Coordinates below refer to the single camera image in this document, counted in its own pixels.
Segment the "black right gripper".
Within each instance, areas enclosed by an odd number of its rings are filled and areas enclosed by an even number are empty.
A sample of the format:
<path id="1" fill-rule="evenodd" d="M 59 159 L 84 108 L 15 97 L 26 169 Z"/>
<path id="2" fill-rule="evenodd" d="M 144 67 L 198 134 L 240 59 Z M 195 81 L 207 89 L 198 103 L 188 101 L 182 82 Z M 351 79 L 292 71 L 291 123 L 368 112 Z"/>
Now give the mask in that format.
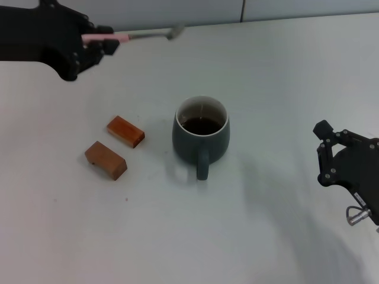
<path id="1" fill-rule="evenodd" d="M 318 122 L 313 133 L 321 141 L 317 148 L 320 174 L 324 186 L 338 185 L 360 204 L 378 225 L 378 138 L 366 138 L 348 130 L 334 132 L 326 121 Z M 346 148 L 333 156 L 332 147 Z"/>

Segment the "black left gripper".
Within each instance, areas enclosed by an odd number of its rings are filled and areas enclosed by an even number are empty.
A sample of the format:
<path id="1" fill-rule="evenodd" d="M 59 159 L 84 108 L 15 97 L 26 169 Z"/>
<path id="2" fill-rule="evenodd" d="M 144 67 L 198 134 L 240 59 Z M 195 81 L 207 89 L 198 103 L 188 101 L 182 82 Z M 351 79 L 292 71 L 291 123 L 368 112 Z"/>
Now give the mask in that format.
<path id="1" fill-rule="evenodd" d="M 1 6 L 1 60 L 40 62 L 65 81 L 112 56 L 118 40 L 90 41 L 83 34 L 113 34 L 110 26 L 95 26 L 89 17 L 55 0 L 40 0 L 35 8 Z"/>

